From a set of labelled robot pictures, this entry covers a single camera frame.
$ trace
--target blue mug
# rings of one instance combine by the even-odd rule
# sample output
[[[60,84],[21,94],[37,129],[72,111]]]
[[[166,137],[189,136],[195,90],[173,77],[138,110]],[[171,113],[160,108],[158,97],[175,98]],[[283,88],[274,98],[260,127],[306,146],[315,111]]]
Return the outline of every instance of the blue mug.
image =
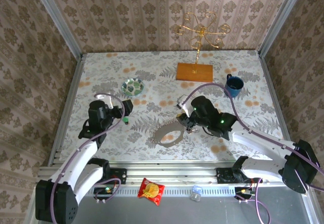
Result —
[[[225,88],[228,90],[228,92],[232,98],[238,96],[238,94],[242,90],[243,86],[244,86],[244,82],[241,78],[232,76],[230,73],[227,75]]]

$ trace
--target wooden base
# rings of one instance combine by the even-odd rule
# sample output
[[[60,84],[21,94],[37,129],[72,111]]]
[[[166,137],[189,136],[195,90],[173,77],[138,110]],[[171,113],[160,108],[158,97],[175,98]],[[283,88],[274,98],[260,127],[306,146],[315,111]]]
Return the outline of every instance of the wooden base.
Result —
[[[178,63],[176,79],[179,81],[213,82],[213,66],[197,64],[197,73],[193,73],[194,64]]]

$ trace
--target gray floor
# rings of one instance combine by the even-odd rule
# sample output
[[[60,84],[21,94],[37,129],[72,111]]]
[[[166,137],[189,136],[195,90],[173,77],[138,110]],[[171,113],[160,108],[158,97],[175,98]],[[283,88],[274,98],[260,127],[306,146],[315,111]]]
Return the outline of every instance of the gray floor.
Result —
[[[267,205],[271,223],[308,224],[301,195],[288,188],[260,188],[259,200]],[[260,207],[263,221],[267,216]],[[254,203],[241,203],[233,197],[204,197],[193,202],[186,197],[162,197],[160,206],[136,197],[116,197],[106,204],[97,204],[91,197],[80,203],[73,223],[260,223]]]

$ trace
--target floral tablecloth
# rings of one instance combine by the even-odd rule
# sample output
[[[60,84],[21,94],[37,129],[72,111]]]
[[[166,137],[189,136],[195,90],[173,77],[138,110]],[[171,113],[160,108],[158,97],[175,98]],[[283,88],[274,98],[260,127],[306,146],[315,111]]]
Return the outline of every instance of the floral tablecloth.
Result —
[[[242,144],[208,136],[200,127],[192,134],[185,132],[184,139],[175,146],[166,148],[152,143],[156,127],[181,112],[176,107],[177,99],[203,84],[175,79],[177,63],[194,63],[195,57],[195,51],[87,54],[60,159],[65,160],[76,145],[85,141],[77,136],[88,118],[93,95],[109,92],[125,100],[127,96],[120,88],[128,78],[140,78],[145,84],[144,91],[131,98],[134,108],[128,117],[129,124],[122,122],[108,133],[97,157],[112,161],[234,160],[242,155],[266,158]],[[245,86],[234,100],[238,114],[248,124],[282,137],[256,51],[202,51],[199,63],[213,65],[216,83],[225,84],[228,73],[242,78]],[[219,111],[233,113],[221,89],[205,87],[195,93],[198,95],[210,99]],[[173,135],[167,135],[163,141],[172,139]]]

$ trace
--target green patterned bowl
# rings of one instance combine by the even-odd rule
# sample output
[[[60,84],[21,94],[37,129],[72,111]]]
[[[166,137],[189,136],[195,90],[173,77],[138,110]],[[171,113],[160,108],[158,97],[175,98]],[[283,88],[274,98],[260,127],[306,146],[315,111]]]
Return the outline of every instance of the green patterned bowl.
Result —
[[[127,96],[138,96],[144,89],[144,83],[138,78],[131,78],[124,81],[121,90]]]

